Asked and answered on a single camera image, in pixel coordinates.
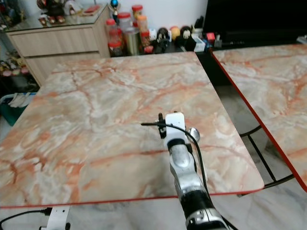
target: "power cord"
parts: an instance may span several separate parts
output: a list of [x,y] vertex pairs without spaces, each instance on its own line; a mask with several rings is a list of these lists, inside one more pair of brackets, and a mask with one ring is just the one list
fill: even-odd
[[26,211],[26,212],[18,213],[14,216],[7,217],[7,218],[3,219],[2,221],[0,221],[0,230],[3,230],[2,223],[6,222],[9,219],[12,219],[12,218],[24,215],[24,214],[29,214],[29,213],[43,213],[45,216],[50,216],[51,210],[52,210],[51,207],[47,207],[47,208],[42,209],[42,210]]
[[[203,185],[206,189],[206,192],[208,193],[208,197],[212,202],[211,200],[211,197],[209,195],[209,191],[208,191],[208,188],[207,188],[207,184],[206,184],[206,177],[205,177],[205,169],[204,169],[204,166],[203,166],[203,162],[202,162],[202,157],[201,157],[201,150],[200,150],[200,147],[197,143],[197,141],[195,140],[195,138],[186,130],[178,127],[178,126],[174,126],[173,124],[164,124],[164,123],[159,123],[159,122],[152,122],[152,123],[141,123],[141,126],[158,126],[158,127],[171,127],[171,128],[175,128],[175,129],[178,129],[180,130],[181,132],[184,132],[186,135],[188,135],[194,142],[194,145],[196,146],[196,149],[197,149],[197,154],[198,154],[198,157],[199,157],[199,162],[200,162],[200,166],[201,166],[201,176],[202,176],[202,181],[203,181]],[[223,220],[225,221],[225,223],[231,227],[233,230],[237,230],[237,228],[231,224],[227,219],[225,219],[223,216],[222,216]]]

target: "marble floor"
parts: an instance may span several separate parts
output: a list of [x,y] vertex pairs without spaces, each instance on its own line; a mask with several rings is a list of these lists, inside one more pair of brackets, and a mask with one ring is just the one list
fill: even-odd
[[[218,87],[217,92],[239,133],[258,126],[258,122],[232,87]],[[3,121],[0,124],[2,133]],[[252,137],[277,179],[290,174],[263,130]],[[243,138],[243,141],[263,180],[265,183],[270,182],[270,176],[249,140]],[[307,229],[307,194],[295,179],[243,197],[223,195],[213,196],[212,199],[221,214],[239,230]],[[31,209],[2,209],[0,219],[25,210]],[[177,199],[72,206],[68,222],[71,223],[71,230],[185,230],[184,215]],[[42,214],[28,214],[7,221],[3,224],[3,229],[37,230],[46,223],[47,217]]]

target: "pink marble pattern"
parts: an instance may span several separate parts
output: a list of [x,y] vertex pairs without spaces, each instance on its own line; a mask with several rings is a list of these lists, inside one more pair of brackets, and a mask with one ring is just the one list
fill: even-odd
[[307,191],[307,46],[213,54]]
[[159,112],[197,127],[212,194],[263,180],[194,53],[67,62],[0,147],[0,205],[176,197]]

